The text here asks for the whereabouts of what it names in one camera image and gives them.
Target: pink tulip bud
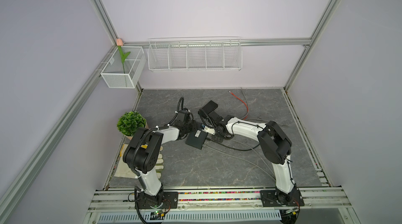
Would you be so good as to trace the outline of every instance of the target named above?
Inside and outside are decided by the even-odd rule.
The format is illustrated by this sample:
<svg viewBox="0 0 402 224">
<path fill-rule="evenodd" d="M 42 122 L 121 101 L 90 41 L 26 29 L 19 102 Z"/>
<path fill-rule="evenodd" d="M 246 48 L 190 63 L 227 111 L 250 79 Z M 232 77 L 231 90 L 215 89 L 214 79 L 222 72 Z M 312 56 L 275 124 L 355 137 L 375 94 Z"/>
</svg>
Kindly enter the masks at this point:
<svg viewBox="0 0 402 224">
<path fill-rule="evenodd" d="M 123 40 L 121 38 L 116 39 L 116 44 L 118 46 L 123 46 Z"/>
</svg>

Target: white wire basket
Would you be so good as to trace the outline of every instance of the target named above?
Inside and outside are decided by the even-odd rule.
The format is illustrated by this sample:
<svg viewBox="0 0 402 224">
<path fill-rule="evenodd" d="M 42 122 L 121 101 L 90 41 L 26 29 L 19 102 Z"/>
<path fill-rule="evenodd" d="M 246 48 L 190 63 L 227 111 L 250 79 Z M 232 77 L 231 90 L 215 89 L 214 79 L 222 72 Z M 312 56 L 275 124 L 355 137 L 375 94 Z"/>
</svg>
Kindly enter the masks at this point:
<svg viewBox="0 0 402 224">
<path fill-rule="evenodd" d="M 191 41 L 149 40 L 148 65 L 158 71 L 226 71 L 242 68 L 240 38 Z"/>
<path fill-rule="evenodd" d="M 100 74 L 110 88 L 135 88 L 146 62 L 144 50 L 140 46 L 122 46 L 121 49 L 124 53 L 131 52 L 124 67 L 116 48 Z"/>
</svg>

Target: green leaf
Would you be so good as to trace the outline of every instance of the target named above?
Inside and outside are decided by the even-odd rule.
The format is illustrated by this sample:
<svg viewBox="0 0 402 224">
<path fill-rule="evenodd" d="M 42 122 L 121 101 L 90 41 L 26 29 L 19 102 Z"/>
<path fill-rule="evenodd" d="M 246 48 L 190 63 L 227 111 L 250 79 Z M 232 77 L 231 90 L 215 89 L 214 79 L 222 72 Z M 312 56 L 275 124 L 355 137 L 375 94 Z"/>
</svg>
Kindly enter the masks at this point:
<svg viewBox="0 0 402 224">
<path fill-rule="evenodd" d="M 126 136 L 133 136 L 138 127 L 145 127 L 146 120 L 138 111 L 126 112 L 117 122 L 118 130 Z"/>
<path fill-rule="evenodd" d="M 118 46 L 117 48 L 119 49 L 120 57 L 123 58 L 123 55 L 124 55 L 123 50 L 121 49 L 120 46 Z"/>
<path fill-rule="evenodd" d="M 121 63 L 124 64 L 125 59 L 128 57 L 128 55 L 130 55 L 131 51 L 128 51 L 126 53 L 124 53 L 123 55 L 121 55 Z"/>
</svg>

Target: gray cable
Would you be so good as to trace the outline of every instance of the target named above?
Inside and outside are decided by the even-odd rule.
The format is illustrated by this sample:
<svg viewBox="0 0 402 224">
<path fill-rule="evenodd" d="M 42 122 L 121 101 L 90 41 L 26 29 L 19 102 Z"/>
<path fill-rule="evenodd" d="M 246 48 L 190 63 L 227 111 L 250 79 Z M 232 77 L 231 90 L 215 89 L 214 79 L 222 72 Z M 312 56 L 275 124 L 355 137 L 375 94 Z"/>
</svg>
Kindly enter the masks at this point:
<svg viewBox="0 0 402 224">
<path fill-rule="evenodd" d="M 260 159 L 262 159 L 262 161 L 267 165 L 268 169 L 269 169 L 272 173 L 274 173 L 274 172 L 271 170 L 270 166 L 265 162 L 265 159 L 262 158 L 262 157 L 259 155 L 259 153 L 258 153 L 256 150 L 254 150 L 251 146 L 247 145 L 246 143 L 243 143 L 243 142 L 240 142 L 240 141 L 236 141 L 236 140 L 234 140 L 234 139 L 232 139 L 232 141 L 238 142 L 238 143 L 240 143 L 240 144 L 243 144 L 243 145 L 248 146 L 249 148 L 251 148 L 251 150 L 253 150 L 253 151 L 258 155 L 258 157 L 260 157 Z"/>
<path fill-rule="evenodd" d="M 227 156 L 231 156 L 231 157 L 236 158 L 236 159 L 241 159 L 241 160 L 243 160 L 243 161 L 247 161 L 247 162 L 249 162 L 250 164 L 252 164 L 252 165 L 258 167 L 259 169 L 261 169 L 262 171 L 264 171 L 264 173 L 268 174 L 269 177 L 271 177 L 274 181 L 276 181 L 275 178 L 272 177 L 272 175 L 270 175 L 267 171 L 265 171 L 265 170 L 262 169 L 260 166 L 258 166 L 257 164 L 254 164 L 254 163 L 251 162 L 251 161 L 248 161 L 248 160 L 246 160 L 246 159 L 243 159 L 243 158 L 240 158 L 240 157 L 236 157 L 236 156 L 227 154 L 227 153 L 225 153 L 225 152 L 221 152 L 221 151 L 219 151 L 219 150 L 217 150 L 217 149 L 215 149 L 215 148 L 212 148 L 212 147 L 208 146 L 207 144 L 204 144 L 204 146 L 206 146 L 206 147 L 208 147 L 208 148 L 210 148 L 210 149 L 212 149 L 212 150 L 214 150 L 214 151 L 217 151 L 217 152 L 220 152 L 220 153 L 222 153 L 222 154 L 225 154 L 225 155 L 227 155 Z"/>
<path fill-rule="evenodd" d="M 269 122 L 270 120 L 263 120 L 263 119 L 261 119 L 261 118 L 247 118 L 247 119 L 245 119 L 245 121 L 250 121 L 250 120 L 259 120 L 259 121 L 264 121 L 264 122 Z M 278 125 L 281 125 L 281 126 L 287 126 L 287 127 L 290 127 L 290 125 L 286 125 L 286 124 L 280 124 L 280 123 L 277 123 Z"/>
<path fill-rule="evenodd" d="M 247 107 L 249 108 L 249 103 L 247 102 L 247 98 L 246 98 L 246 96 L 244 95 L 243 88 L 240 87 L 240 90 L 242 91 L 242 94 L 243 94 L 243 97 L 244 97 L 244 101 L 246 102 L 246 105 L 247 105 Z M 249 111 L 250 111 L 250 108 L 247 110 L 246 115 L 244 115 L 244 116 L 242 117 L 242 119 L 244 119 L 245 117 L 247 117 L 247 115 L 249 114 Z"/>
</svg>

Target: black mounting plate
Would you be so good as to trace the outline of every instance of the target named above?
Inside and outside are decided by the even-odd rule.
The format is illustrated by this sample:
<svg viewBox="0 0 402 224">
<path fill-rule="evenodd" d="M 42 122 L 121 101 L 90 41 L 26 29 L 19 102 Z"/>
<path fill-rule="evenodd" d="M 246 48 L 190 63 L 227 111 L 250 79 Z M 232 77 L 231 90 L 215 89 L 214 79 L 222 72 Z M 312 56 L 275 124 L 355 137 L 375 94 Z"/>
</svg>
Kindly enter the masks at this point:
<svg viewBox="0 0 402 224">
<path fill-rule="evenodd" d="M 163 200 L 169 200 L 171 203 L 170 208 L 177 208 L 177 202 L 178 202 L 178 192 L 163 192 Z M 158 209 L 161 208 L 169 208 L 169 202 L 168 201 L 163 201 L 163 205 L 159 207 Z M 148 204 L 148 201 L 146 200 L 145 197 L 140 197 L 138 199 L 138 209 L 154 209 Z"/>
<path fill-rule="evenodd" d="M 275 189 L 261 190 L 260 195 L 261 195 L 261 201 L 263 202 L 263 207 L 279 207 L 279 206 L 283 206 L 279 202 L 277 202 L 277 196 L 276 196 L 276 190 Z M 300 207 L 304 206 L 304 200 L 303 199 L 294 199 L 287 206 L 297 207 L 298 205 L 295 202 L 295 200 L 298 201 Z"/>
</svg>

